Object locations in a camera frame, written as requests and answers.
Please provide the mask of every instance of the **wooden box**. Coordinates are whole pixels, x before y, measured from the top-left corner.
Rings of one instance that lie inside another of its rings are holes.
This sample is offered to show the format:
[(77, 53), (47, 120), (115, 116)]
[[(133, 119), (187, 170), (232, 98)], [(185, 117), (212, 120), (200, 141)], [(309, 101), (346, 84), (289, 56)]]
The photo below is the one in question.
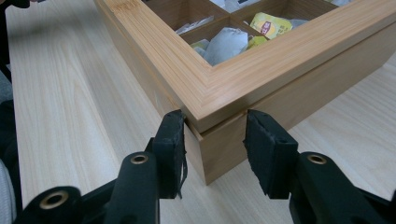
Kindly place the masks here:
[[(227, 13), (208, 0), (95, 0), (115, 45), (161, 115), (187, 116), (188, 157), (206, 184), (247, 155), (247, 109), (291, 128), (381, 66), (396, 50), (396, 1), (261, 0)], [(310, 22), (211, 66), (190, 46), (255, 13)], [(181, 36), (174, 30), (214, 20)]]

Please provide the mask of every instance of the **bamboo box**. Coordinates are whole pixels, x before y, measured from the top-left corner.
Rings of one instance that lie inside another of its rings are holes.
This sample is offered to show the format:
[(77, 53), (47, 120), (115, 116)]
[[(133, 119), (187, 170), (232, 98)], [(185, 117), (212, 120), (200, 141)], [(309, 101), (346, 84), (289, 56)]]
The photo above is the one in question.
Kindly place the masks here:
[[(373, 73), (396, 50), (396, 1), (261, 0), (228, 13), (209, 0), (95, 0), (125, 62), (161, 115), (187, 117), (189, 160), (206, 184), (246, 157), (246, 113), (265, 111), (289, 129)], [(190, 44), (257, 12), (308, 23), (211, 66)], [(214, 20), (177, 35), (208, 16)]]

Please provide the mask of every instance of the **wooden table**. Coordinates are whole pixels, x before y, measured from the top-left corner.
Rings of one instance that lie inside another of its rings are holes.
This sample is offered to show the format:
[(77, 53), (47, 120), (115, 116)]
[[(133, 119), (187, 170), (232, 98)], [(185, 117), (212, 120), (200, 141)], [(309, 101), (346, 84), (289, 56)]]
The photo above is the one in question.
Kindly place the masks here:
[[(83, 194), (144, 150), (160, 116), (116, 51), (91, 0), (7, 10), (23, 204), (55, 186)], [(333, 158), (358, 187), (396, 189), (396, 55), (290, 134), (300, 151)], [(244, 161), (209, 186), (190, 169), (183, 200), (161, 201), (162, 223), (291, 223)]]

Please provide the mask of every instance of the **tea bag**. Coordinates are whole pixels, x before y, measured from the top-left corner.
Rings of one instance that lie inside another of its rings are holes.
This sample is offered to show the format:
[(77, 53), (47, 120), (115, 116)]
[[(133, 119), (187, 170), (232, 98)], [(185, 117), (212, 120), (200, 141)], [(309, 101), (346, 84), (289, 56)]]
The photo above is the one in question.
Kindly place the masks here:
[(207, 39), (203, 39), (193, 44), (190, 44), (190, 46), (202, 57), (204, 57), (207, 46), (209, 46), (209, 41)]
[(210, 41), (204, 58), (214, 66), (242, 53), (247, 47), (248, 33), (239, 29), (224, 27)]
[(263, 12), (256, 13), (250, 26), (268, 39), (285, 34), (292, 27), (290, 21)]

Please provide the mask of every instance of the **light wood surface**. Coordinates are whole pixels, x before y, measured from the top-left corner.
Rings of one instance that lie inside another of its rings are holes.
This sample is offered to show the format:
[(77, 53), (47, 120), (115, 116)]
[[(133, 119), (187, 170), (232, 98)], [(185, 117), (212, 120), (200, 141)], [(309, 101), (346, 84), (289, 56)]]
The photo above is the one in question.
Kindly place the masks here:
[[(161, 117), (116, 51), (92, 1), (7, 10), (23, 204), (55, 186), (87, 193), (143, 150)], [(333, 158), (360, 188), (396, 189), (396, 55), (290, 130), (300, 151)], [(191, 169), (162, 223), (291, 223), (288, 202), (262, 193), (247, 161), (205, 186)]]

